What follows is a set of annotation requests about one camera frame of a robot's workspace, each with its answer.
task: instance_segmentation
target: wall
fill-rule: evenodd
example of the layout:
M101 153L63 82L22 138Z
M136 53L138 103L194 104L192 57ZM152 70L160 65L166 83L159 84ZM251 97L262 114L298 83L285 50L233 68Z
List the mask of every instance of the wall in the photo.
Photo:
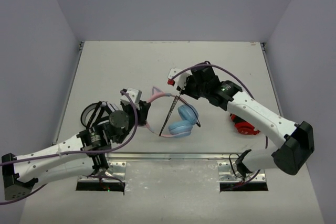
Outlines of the wall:
M26 154L52 143L78 42L56 0L0 0L0 31L0 156ZM0 222L18 223L23 205L0 206Z
M290 0L58 0L80 40L266 41Z
M285 116L314 127L308 169L326 223L336 220L336 0L292 0L267 43Z

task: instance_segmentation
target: white table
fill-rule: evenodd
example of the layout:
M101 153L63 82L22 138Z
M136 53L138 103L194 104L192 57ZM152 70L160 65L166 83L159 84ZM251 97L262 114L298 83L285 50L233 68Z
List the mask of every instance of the white table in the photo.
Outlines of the white table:
M166 84L170 68L209 60L238 76L256 100L279 113L265 59L255 42L87 41L61 126L64 140L83 130L82 110L96 101L119 103L123 88L151 87L175 92ZM233 80L215 70L221 80ZM147 129L121 152L228 153L263 148L264 136L239 135L228 113L205 99L193 104L201 128L183 139L161 139ZM150 109L149 121L160 129L171 98ZM179 120L173 113L171 122ZM306 166L296 176L267 170L269 191L219 193L214 161L128 162L126 194L75 191L77 178L47 185L27 200L24 223L323 223Z

